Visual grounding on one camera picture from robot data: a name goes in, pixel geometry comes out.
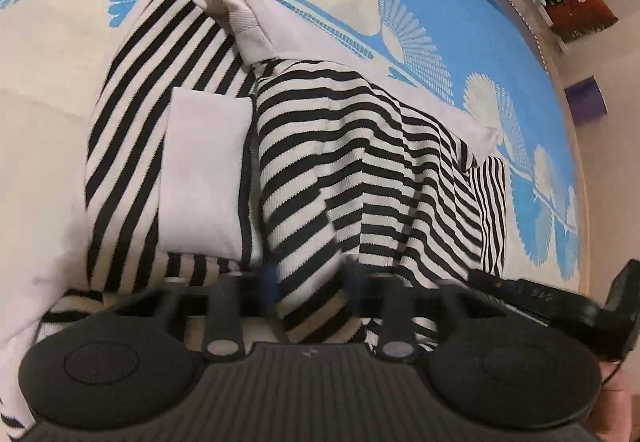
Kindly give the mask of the person's right hand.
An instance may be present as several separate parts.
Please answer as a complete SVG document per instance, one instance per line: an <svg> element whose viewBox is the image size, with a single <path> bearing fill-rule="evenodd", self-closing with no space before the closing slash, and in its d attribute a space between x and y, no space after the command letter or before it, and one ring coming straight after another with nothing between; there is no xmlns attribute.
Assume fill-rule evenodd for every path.
<svg viewBox="0 0 640 442"><path fill-rule="evenodd" d="M632 396L620 362L599 363L602 388L587 419L589 429L604 442L628 442L632 437Z"/></svg>

